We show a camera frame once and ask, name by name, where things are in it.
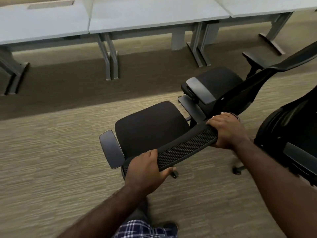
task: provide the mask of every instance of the plaid shirt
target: plaid shirt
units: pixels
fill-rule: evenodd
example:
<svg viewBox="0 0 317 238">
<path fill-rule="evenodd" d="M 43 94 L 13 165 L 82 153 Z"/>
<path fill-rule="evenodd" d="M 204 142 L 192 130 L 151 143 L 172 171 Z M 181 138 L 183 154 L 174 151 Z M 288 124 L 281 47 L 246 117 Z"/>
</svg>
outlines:
<svg viewBox="0 0 317 238">
<path fill-rule="evenodd" d="M 121 225 L 113 238 L 177 238 L 169 229 L 152 228 L 143 220 L 131 220 Z"/>
</svg>

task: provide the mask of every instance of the forearm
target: forearm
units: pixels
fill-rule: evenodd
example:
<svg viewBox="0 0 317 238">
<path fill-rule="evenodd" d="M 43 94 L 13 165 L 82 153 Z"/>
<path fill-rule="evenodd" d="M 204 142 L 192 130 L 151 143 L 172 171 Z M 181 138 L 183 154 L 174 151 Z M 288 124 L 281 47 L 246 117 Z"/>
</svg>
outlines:
<svg viewBox="0 0 317 238">
<path fill-rule="evenodd" d="M 144 197 L 133 186 L 124 186 L 58 237 L 111 237 Z"/>
<path fill-rule="evenodd" d="M 317 192 L 250 141 L 234 151 L 251 173 L 269 211 L 288 237 L 317 234 Z"/>
</svg>

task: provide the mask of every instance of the desk leg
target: desk leg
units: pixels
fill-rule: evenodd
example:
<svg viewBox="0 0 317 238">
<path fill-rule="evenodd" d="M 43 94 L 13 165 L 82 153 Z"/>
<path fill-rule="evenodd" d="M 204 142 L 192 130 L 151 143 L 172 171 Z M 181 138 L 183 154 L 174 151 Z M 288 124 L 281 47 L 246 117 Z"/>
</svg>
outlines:
<svg viewBox="0 0 317 238">
<path fill-rule="evenodd" d="M 110 71 L 111 76 L 114 80 L 119 79 L 119 71 L 118 71 L 118 52 L 116 51 L 112 40 L 110 39 L 109 33 L 104 33 L 105 40 L 108 44 L 110 51 Z"/>
<path fill-rule="evenodd" d="M 202 26 L 203 26 L 203 22 L 199 22 L 196 24 L 195 29 L 193 31 L 191 42 L 187 43 L 187 45 L 188 45 L 189 49 L 191 50 L 199 68 L 201 68 L 203 66 L 203 64 L 200 60 L 200 57 L 198 55 L 198 52 L 197 52 L 197 46 L 198 46 L 199 36 L 200 36 L 200 31 L 202 29 Z"/>
<path fill-rule="evenodd" d="M 281 13 L 275 21 L 272 21 L 272 27 L 267 35 L 263 33 L 259 34 L 263 40 L 265 40 L 271 47 L 274 48 L 278 55 L 283 55 L 285 52 L 276 42 L 274 42 L 274 39 L 292 14 L 292 12 Z"/>
<path fill-rule="evenodd" d="M 172 32 L 172 51 L 181 50 L 185 46 L 185 31 L 175 30 Z"/>
<path fill-rule="evenodd" d="M 105 46 L 102 34 L 101 33 L 97 34 L 96 38 L 97 38 L 97 43 L 98 43 L 98 46 L 100 48 L 101 54 L 102 54 L 102 56 L 105 60 L 105 64 L 106 64 L 106 80 L 109 81 L 109 80 L 111 80 L 109 54 L 107 52 L 107 48 Z"/>
<path fill-rule="evenodd" d="M 205 45 L 212 44 L 216 41 L 218 31 L 219 31 L 220 25 L 219 22 L 217 23 L 204 23 L 202 27 L 202 34 L 200 35 L 198 49 L 200 51 L 201 56 L 203 57 L 206 65 L 209 67 L 211 66 L 211 62 L 208 58 L 208 56 L 205 54 Z"/>
<path fill-rule="evenodd" d="M 0 96 L 16 94 L 18 92 L 28 65 L 29 63 L 18 63 L 14 60 L 10 50 L 5 47 L 0 47 L 0 68 L 10 75 L 6 88 L 1 91 Z"/>
</svg>

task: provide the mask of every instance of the chair seat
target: chair seat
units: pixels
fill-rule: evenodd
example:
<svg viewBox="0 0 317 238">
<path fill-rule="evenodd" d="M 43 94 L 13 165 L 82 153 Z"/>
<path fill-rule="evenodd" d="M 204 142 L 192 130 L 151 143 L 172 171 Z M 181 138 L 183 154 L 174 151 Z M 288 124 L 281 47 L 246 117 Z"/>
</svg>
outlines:
<svg viewBox="0 0 317 238">
<path fill-rule="evenodd" d="M 125 158 L 159 148 L 189 130 L 184 116 L 168 101 L 126 116 L 115 124 Z"/>
<path fill-rule="evenodd" d="M 239 75 L 232 70 L 223 67 L 213 68 L 208 72 L 196 76 L 196 79 L 198 79 L 208 89 L 208 91 L 211 92 L 216 100 L 243 82 Z M 181 88 L 186 95 L 192 97 L 192 94 L 188 91 L 185 82 L 182 83 Z M 208 117 L 215 103 L 216 101 L 205 105 L 199 101 L 199 106 Z"/>
</svg>

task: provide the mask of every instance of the desk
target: desk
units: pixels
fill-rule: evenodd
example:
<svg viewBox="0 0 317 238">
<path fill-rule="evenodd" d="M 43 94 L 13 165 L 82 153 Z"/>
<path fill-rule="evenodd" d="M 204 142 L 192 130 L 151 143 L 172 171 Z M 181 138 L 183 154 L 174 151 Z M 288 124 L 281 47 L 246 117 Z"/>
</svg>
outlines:
<svg viewBox="0 0 317 238">
<path fill-rule="evenodd" d="M 42 2 L 0 7 L 0 67 L 11 78 L 0 93 L 14 94 L 27 64 L 13 57 L 10 44 L 88 34 L 89 16 L 82 0 Z"/>
<path fill-rule="evenodd" d="M 118 79 L 118 60 L 112 40 L 172 33 L 172 50 L 184 47 L 185 31 L 202 21 L 228 18 L 215 0 L 94 0 L 89 33 L 98 34 L 106 79 Z M 110 57 L 104 41 L 107 41 Z"/>
<path fill-rule="evenodd" d="M 216 0 L 232 18 L 220 20 L 218 24 L 202 26 L 200 51 L 207 66 L 211 63 L 204 53 L 204 46 L 212 44 L 217 36 L 220 27 L 240 24 L 271 22 L 272 27 L 267 35 L 260 33 L 263 38 L 279 54 L 285 52 L 274 42 L 279 31 L 286 24 L 294 11 L 316 9 L 317 0 Z"/>
</svg>

